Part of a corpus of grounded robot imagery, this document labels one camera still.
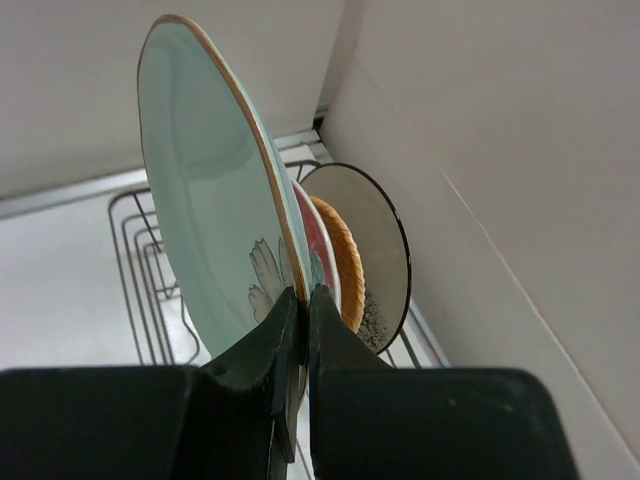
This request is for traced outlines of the grey plate with tree branches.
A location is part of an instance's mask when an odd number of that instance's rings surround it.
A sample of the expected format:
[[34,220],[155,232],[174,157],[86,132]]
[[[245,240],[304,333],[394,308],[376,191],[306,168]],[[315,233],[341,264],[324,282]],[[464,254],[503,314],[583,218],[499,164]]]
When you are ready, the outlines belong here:
[[358,336],[379,354],[399,334],[411,296],[410,249],[399,214],[382,186],[351,165],[321,165],[301,186],[335,209],[355,240],[365,286]]

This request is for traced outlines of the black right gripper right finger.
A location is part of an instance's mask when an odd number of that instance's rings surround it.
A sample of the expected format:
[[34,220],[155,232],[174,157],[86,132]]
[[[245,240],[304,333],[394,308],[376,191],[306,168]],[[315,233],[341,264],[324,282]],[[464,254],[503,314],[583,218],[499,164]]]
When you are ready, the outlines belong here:
[[310,446],[315,477],[344,471],[364,451],[380,413],[373,381],[390,367],[344,322],[326,286],[317,285],[309,311]]

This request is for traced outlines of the red plate with teal flower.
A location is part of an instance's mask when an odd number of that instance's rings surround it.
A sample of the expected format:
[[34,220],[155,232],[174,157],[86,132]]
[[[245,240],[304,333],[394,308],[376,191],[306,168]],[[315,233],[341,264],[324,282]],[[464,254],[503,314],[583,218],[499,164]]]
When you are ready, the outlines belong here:
[[341,282],[329,233],[308,194],[295,180],[292,181],[292,185],[309,250],[311,284],[313,287],[317,284],[327,286],[338,311],[341,311]]

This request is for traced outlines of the light green plate with flower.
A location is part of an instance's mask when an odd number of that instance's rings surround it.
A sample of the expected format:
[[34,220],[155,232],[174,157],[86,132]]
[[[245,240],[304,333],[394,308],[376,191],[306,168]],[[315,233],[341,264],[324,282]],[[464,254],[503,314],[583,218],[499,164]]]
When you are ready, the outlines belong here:
[[195,330],[218,356],[312,268],[292,181],[244,85],[206,32],[159,17],[137,68],[140,142],[161,238]]

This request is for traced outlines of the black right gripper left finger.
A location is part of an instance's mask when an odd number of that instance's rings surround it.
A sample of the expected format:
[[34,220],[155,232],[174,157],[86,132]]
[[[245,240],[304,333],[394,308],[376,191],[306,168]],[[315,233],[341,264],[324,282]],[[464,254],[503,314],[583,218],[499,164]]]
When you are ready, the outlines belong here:
[[280,294],[266,318],[202,368],[207,407],[207,479],[284,479],[295,459],[299,406],[299,306]]

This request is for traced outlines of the orange woven plate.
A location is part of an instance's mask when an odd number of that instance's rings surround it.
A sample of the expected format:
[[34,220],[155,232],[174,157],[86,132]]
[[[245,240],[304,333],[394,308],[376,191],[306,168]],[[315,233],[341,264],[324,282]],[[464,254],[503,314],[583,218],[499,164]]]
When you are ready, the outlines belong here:
[[364,268],[355,239],[339,213],[312,196],[331,240],[341,283],[341,315],[347,327],[357,333],[364,315],[366,287]]

